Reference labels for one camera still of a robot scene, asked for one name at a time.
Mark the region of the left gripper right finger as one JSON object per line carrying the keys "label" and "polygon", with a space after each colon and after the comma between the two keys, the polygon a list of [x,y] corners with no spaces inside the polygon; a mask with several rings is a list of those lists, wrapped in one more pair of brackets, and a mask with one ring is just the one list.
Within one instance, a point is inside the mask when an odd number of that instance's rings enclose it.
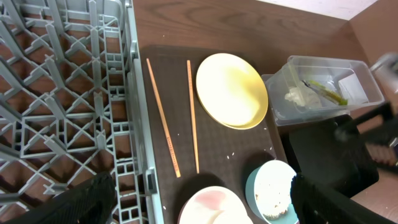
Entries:
{"label": "left gripper right finger", "polygon": [[292,179],[290,197],[300,224],[394,224],[301,173]]}

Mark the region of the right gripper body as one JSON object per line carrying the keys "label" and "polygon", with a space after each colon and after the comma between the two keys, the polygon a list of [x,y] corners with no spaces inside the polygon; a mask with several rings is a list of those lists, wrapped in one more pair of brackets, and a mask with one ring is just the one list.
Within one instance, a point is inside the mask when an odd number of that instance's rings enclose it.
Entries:
{"label": "right gripper body", "polygon": [[[357,126],[377,116],[382,117],[382,123],[363,133],[355,133]],[[335,139],[347,147],[354,148],[366,143],[384,146],[397,157],[397,114],[394,114],[389,101],[377,108],[338,126],[334,132]]]}

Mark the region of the white tissue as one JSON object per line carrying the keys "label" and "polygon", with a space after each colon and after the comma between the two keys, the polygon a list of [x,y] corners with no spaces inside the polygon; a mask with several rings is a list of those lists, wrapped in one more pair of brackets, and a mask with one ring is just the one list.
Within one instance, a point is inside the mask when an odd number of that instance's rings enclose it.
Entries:
{"label": "white tissue", "polygon": [[307,87],[293,87],[285,94],[285,99],[297,106],[310,109],[321,108],[322,104],[317,93]]}

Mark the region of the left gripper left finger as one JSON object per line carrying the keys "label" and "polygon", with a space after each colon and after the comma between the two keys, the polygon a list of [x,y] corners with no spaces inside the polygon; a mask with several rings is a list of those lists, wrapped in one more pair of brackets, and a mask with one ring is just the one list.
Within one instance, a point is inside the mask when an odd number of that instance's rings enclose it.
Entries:
{"label": "left gripper left finger", "polygon": [[111,174],[101,172],[6,224],[106,224],[115,198]]}

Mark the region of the rice and food scraps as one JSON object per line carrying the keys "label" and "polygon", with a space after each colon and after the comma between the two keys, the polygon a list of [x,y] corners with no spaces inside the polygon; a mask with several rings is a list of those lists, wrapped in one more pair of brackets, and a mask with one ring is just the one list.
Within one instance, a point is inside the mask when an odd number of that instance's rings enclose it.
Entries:
{"label": "rice and food scraps", "polygon": [[290,184],[279,178],[261,178],[257,181],[255,199],[261,215],[276,220],[289,210]]}

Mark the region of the light blue bowl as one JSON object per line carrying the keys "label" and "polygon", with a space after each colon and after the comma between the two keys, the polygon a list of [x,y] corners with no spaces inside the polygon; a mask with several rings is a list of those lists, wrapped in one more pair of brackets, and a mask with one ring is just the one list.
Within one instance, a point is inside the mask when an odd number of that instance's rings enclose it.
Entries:
{"label": "light blue bowl", "polygon": [[296,172],[287,163],[271,160],[254,169],[245,186],[245,197],[252,212],[267,224],[299,222],[290,189]]}

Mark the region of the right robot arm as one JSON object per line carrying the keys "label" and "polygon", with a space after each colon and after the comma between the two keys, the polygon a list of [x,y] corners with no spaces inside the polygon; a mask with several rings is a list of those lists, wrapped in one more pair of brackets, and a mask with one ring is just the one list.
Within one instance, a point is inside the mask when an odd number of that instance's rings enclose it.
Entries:
{"label": "right robot arm", "polygon": [[[383,55],[371,67],[371,71],[386,86],[388,92],[397,95],[396,53]],[[361,134],[354,132],[358,125],[377,116],[382,117],[382,123],[379,126]],[[397,113],[393,111],[393,107],[389,101],[338,127],[335,131],[335,138],[337,141],[342,142],[348,149],[368,144],[377,148],[373,153],[378,156],[389,153],[388,158],[381,159],[378,157],[374,161],[378,167],[397,173],[397,161],[391,161],[393,157],[397,157]]]}

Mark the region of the wooden chopstick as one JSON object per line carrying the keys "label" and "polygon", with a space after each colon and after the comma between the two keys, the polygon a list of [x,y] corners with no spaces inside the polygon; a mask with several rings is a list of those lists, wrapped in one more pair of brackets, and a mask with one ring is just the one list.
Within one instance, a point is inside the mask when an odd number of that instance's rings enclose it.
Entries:
{"label": "wooden chopstick", "polygon": [[191,61],[187,60],[187,76],[188,76],[188,91],[190,100],[190,113],[192,123],[192,138],[193,138],[193,150],[195,157],[195,167],[197,174],[200,173],[199,155],[198,155],[198,141],[197,141],[197,124],[195,119],[195,103],[193,98],[193,80],[192,80],[192,67]]}
{"label": "wooden chopstick", "polygon": [[146,63],[147,63],[147,67],[148,67],[148,70],[149,70],[150,80],[151,80],[151,83],[152,83],[152,88],[153,88],[153,91],[154,91],[155,100],[156,100],[157,107],[158,107],[158,110],[159,110],[160,119],[161,119],[161,122],[162,122],[165,138],[166,138],[166,141],[167,141],[167,146],[168,146],[168,149],[169,149],[169,154],[170,154],[170,157],[171,157],[171,160],[172,160],[172,165],[173,165],[173,168],[174,168],[174,172],[175,172],[176,178],[180,178],[181,177],[181,173],[180,173],[180,169],[179,169],[179,166],[178,166],[178,161],[177,161],[177,158],[176,158],[176,155],[175,155],[174,146],[173,146],[172,139],[171,139],[171,136],[170,136],[170,133],[169,133],[167,120],[166,120],[166,117],[165,117],[165,114],[164,114],[164,109],[163,109],[163,106],[162,106],[162,102],[161,102],[161,99],[160,99],[159,91],[158,91],[157,84],[156,84],[156,81],[155,81],[155,76],[154,76],[154,73],[153,73],[153,69],[152,69],[150,60],[148,58],[146,58]]}

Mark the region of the green snack wrapper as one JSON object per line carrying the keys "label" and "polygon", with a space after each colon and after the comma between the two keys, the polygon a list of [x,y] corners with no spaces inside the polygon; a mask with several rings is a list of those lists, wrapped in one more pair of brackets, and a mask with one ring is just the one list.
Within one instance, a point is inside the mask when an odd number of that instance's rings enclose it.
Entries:
{"label": "green snack wrapper", "polygon": [[315,82],[313,80],[302,80],[302,83],[306,87],[313,90],[316,94],[324,97],[325,99],[336,105],[345,106],[348,104],[348,100],[344,99],[341,95],[337,94],[336,92],[327,89],[325,86],[319,84],[318,82]]}

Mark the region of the pink bowl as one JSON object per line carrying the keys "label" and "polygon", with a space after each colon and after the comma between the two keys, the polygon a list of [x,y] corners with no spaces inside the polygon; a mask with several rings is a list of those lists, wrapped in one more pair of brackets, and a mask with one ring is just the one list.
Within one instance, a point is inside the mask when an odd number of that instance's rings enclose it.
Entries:
{"label": "pink bowl", "polygon": [[183,206],[178,224],[253,224],[243,202],[231,190],[211,186],[199,190]]}

